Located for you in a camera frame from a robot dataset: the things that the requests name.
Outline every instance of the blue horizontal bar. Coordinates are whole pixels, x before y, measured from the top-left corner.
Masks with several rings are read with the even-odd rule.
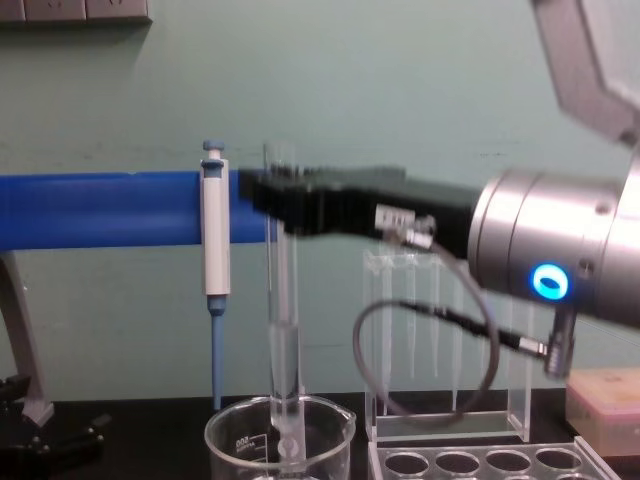
[[[229,182],[231,242],[263,242],[237,171]],[[199,243],[198,172],[0,176],[0,251]]]

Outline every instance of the metal stand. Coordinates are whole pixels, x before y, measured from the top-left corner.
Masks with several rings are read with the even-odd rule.
[[[38,358],[24,286],[13,252],[0,254],[0,311],[7,326],[18,374],[31,379],[22,414],[42,427],[53,415],[53,404],[44,393],[42,368]]]

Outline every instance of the lab bench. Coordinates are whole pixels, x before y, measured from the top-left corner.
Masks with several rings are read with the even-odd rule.
[[[498,396],[501,392],[491,392]],[[450,404],[443,392],[423,394],[432,404]],[[352,410],[358,429],[351,446],[351,478],[368,478],[367,436],[364,430],[364,395],[323,395]],[[229,405],[245,397],[229,397]],[[485,400],[490,406],[492,399]],[[532,443],[572,441],[575,432],[565,421],[564,389],[534,390],[531,417]],[[204,426],[211,417],[211,399],[116,400],[58,402],[55,416],[42,432],[43,441],[55,440],[86,428],[92,419],[108,414],[112,422],[105,430],[104,456],[100,463],[54,477],[60,480],[204,480],[210,478],[209,454],[204,443]],[[30,432],[15,424],[15,412],[0,413],[0,445]],[[515,444],[517,438],[439,441],[439,445]],[[640,480],[640,457],[608,459],[623,480]]]

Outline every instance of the electrical outlet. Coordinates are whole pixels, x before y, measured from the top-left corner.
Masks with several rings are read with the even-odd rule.
[[[0,23],[19,23],[25,19],[22,0],[0,0]]]
[[[89,20],[149,22],[147,0],[86,0]]]
[[[87,19],[84,0],[24,0],[24,7],[27,22],[67,22]]]

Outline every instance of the glowing blue light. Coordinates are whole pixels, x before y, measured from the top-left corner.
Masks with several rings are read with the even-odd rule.
[[[569,291],[569,277],[557,265],[545,263],[531,275],[533,289],[547,300],[562,300]]]

